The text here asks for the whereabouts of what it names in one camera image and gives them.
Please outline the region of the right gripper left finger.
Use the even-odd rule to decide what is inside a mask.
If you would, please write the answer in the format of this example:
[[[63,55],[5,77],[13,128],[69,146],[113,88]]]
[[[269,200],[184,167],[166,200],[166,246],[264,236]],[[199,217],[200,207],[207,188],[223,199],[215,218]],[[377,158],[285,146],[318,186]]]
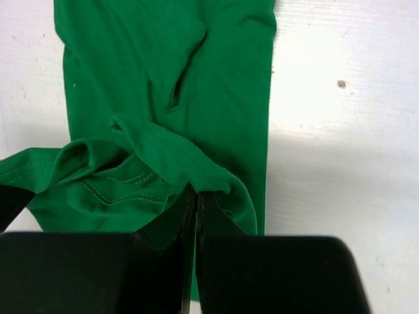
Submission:
[[[196,194],[134,233],[8,232],[34,198],[1,187],[2,313],[188,313]]]

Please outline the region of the green t shirt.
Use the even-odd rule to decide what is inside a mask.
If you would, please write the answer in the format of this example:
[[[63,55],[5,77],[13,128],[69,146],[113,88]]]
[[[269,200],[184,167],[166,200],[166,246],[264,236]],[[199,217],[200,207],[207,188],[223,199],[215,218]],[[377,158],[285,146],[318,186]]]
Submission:
[[[70,142],[1,161],[44,231],[136,232],[202,194],[265,230],[273,1],[55,1]]]

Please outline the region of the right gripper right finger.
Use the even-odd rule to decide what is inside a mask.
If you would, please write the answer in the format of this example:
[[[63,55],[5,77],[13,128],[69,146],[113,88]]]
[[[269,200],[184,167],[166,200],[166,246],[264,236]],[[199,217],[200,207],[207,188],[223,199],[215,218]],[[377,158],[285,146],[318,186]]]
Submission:
[[[210,193],[197,203],[204,313],[369,313],[350,249],[329,236],[245,233]]]

